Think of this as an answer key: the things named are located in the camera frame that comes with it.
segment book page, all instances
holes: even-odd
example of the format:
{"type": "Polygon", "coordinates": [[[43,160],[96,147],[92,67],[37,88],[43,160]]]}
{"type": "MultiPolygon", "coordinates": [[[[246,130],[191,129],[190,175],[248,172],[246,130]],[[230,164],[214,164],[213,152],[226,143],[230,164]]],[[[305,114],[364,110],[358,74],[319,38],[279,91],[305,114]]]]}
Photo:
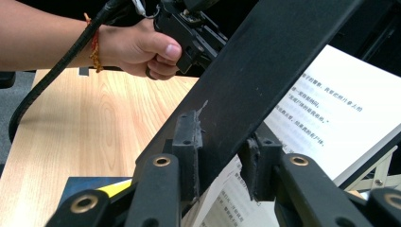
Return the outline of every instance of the book page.
{"type": "Polygon", "coordinates": [[[401,78],[328,45],[265,122],[339,185],[400,131],[400,91],[401,78]]]}
{"type": "Polygon", "coordinates": [[[201,195],[200,200],[193,205],[191,210],[183,217],[183,226],[200,226],[207,213],[213,206],[218,194],[223,190],[226,183],[229,182],[233,175],[241,169],[241,162],[236,155],[230,163],[218,174],[209,188],[201,195]]]}
{"type": "Polygon", "coordinates": [[[241,179],[241,163],[231,162],[234,172],[227,179],[209,213],[200,227],[234,226],[234,227],[265,227],[279,226],[273,208],[274,202],[251,201],[247,186],[241,179]]]}

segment red string bracelet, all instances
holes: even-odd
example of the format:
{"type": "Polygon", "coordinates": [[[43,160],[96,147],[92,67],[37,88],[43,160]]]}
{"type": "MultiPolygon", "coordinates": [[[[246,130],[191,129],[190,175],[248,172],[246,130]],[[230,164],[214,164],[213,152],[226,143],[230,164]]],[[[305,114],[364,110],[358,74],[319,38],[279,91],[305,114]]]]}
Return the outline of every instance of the red string bracelet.
{"type": "MultiPolygon", "coordinates": [[[[88,16],[88,14],[83,13],[85,16],[86,23],[88,25],[91,24],[91,18],[88,16]]],[[[92,54],[89,56],[91,60],[94,61],[94,68],[96,69],[96,72],[99,73],[100,71],[103,70],[103,66],[100,63],[100,58],[99,58],[99,29],[96,31],[94,38],[92,39],[92,54]]]]}

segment metal bolt hole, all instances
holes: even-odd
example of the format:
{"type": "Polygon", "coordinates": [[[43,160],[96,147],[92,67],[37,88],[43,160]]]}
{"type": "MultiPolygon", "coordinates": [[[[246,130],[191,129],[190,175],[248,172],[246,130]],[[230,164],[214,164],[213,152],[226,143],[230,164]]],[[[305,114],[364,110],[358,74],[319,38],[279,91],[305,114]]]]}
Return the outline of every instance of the metal bolt hole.
{"type": "Polygon", "coordinates": [[[395,193],[388,193],[384,195],[384,200],[391,206],[401,210],[401,196],[395,193]]]}
{"type": "Polygon", "coordinates": [[[155,218],[148,218],[144,221],[142,224],[142,227],[158,227],[159,226],[159,221],[155,218]]]}
{"type": "Polygon", "coordinates": [[[355,224],[347,219],[347,218],[336,218],[336,223],[340,226],[340,227],[355,227],[355,224]]]}
{"type": "Polygon", "coordinates": [[[303,157],[291,157],[291,162],[297,166],[307,166],[309,161],[303,157]]]}
{"type": "Polygon", "coordinates": [[[160,157],[153,160],[155,166],[168,166],[170,164],[170,159],[166,157],[160,157]]]}
{"type": "Polygon", "coordinates": [[[76,198],[71,204],[71,212],[75,214],[85,213],[97,205],[98,198],[94,195],[83,195],[76,198]]]}
{"type": "Polygon", "coordinates": [[[271,140],[265,140],[265,141],[263,141],[263,143],[265,143],[265,144],[272,144],[273,142],[272,142],[271,140]]]}

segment yellow object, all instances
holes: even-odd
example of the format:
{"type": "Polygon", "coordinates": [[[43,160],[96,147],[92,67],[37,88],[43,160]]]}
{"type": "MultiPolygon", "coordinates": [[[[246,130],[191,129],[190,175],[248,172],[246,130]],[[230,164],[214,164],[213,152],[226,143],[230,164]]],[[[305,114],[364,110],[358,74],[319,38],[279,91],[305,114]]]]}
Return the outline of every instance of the yellow object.
{"type": "Polygon", "coordinates": [[[131,185],[131,180],[126,180],[120,183],[113,183],[107,186],[99,187],[97,190],[104,191],[109,195],[109,198],[115,196],[131,185]]]}

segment finger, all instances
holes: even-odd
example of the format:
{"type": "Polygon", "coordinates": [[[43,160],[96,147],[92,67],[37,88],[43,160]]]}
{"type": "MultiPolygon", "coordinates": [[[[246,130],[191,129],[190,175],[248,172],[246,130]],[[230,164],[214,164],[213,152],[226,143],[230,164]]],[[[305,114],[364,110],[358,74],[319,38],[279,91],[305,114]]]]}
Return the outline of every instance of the finger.
{"type": "Polygon", "coordinates": [[[156,78],[154,78],[151,74],[150,74],[150,69],[147,67],[147,71],[145,71],[145,74],[147,75],[148,78],[153,79],[153,80],[157,80],[156,78]]]}
{"type": "Polygon", "coordinates": [[[150,78],[154,79],[154,80],[168,80],[168,79],[171,79],[172,77],[175,76],[175,75],[170,75],[170,76],[161,75],[161,74],[158,74],[158,73],[156,73],[156,72],[154,72],[152,70],[149,71],[149,74],[150,74],[150,78]]]}
{"type": "Polygon", "coordinates": [[[153,72],[155,75],[154,78],[156,79],[161,79],[160,76],[162,77],[174,76],[178,71],[178,68],[175,65],[163,64],[155,60],[151,60],[148,62],[148,68],[150,69],[150,74],[151,72],[153,72]]]}
{"type": "Polygon", "coordinates": [[[158,62],[161,62],[161,63],[164,63],[164,64],[169,64],[169,65],[176,65],[177,64],[177,61],[172,61],[172,60],[165,59],[160,55],[156,56],[156,60],[158,62]]]}
{"type": "Polygon", "coordinates": [[[151,35],[144,35],[139,43],[139,47],[147,52],[152,52],[160,55],[161,57],[177,61],[181,54],[182,49],[180,45],[171,37],[159,32],[150,33],[151,35]]]}

